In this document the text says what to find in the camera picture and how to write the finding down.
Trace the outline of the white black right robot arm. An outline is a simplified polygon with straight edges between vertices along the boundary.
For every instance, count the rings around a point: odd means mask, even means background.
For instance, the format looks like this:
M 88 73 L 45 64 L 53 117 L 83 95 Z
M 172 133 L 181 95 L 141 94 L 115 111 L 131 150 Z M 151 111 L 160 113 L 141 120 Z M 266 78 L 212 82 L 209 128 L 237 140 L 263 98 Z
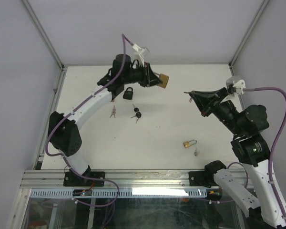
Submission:
M 286 110 L 273 145 L 269 147 L 261 135 L 269 127 L 266 107 L 250 105 L 238 112 L 228 98 L 232 94 L 251 91 L 277 91 L 286 102 L 285 91 L 276 87 L 238 90 L 224 87 L 213 92 L 190 91 L 188 95 L 203 117 L 213 114 L 233 134 L 232 150 L 250 177 L 256 195 L 251 195 L 244 186 L 234 181 L 227 166 L 219 160 L 205 165 L 204 170 L 194 176 L 193 182 L 205 187 L 222 187 L 243 211 L 250 228 L 286 229 L 286 202 L 273 169 L 274 149 L 286 124 Z

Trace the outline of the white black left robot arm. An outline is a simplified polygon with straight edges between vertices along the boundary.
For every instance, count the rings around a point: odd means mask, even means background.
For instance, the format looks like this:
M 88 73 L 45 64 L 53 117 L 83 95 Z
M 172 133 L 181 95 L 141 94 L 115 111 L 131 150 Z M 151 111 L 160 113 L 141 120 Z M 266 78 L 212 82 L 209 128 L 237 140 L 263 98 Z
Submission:
M 67 166 L 74 173 L 79 185 L 90 181 L 90 167 L 79 154 L 82 145 L 80 129 L 85 122 L 104 105 L 124 91 L 127 84 L 138 83 L 142 87 L 165 88 L 168 76 L 155 74 L 148 62 L 132 61 L 129 55 L 118 54 L 107 74 L 97 83 L 92 94 L 66 113 L 50 115 L 47 144 L 59 151 Z

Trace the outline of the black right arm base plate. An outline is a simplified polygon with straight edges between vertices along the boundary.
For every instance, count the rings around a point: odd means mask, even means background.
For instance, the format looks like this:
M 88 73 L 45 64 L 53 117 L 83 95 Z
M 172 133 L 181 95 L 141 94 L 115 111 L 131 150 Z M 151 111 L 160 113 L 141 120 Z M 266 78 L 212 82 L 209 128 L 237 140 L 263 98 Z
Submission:
M 212 182 L 208 178 L 208 175 L 205 171 L 190 171 L 188 172 L 189 176 L 189 185 L 194 186 L 203 186 L 207 188 L 212 187 Z

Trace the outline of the medium brass padlock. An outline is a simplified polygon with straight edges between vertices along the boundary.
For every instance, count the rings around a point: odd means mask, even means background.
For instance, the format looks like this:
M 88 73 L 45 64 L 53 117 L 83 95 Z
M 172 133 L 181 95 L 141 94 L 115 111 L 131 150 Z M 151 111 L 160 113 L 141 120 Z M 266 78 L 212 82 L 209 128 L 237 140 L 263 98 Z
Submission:
M 165 89 L 168 85 L 168 82 L 169 82 L 169 76 L 167 76 L 165 74 L 160 74 L 159 79 L 161 80 L 161 82 L 157 86 Z

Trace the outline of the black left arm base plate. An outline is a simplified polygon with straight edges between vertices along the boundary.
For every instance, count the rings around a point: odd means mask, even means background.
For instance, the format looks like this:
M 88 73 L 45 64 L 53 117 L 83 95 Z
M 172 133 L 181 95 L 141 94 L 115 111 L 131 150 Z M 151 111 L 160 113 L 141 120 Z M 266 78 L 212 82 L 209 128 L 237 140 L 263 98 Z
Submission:
M 74 174 L 72 171 L 68 171 L 68 172 L 65 172 L 63 186 L 64 187 L 90 187 L 92 184 L 94 184 L 94 187 L 104 186 L 104 180 L 103 180 L 105 178 L 104 171 L 91 171 L 88 174 L 88 177 L 100 179 L 100 181 L 84 179 Z

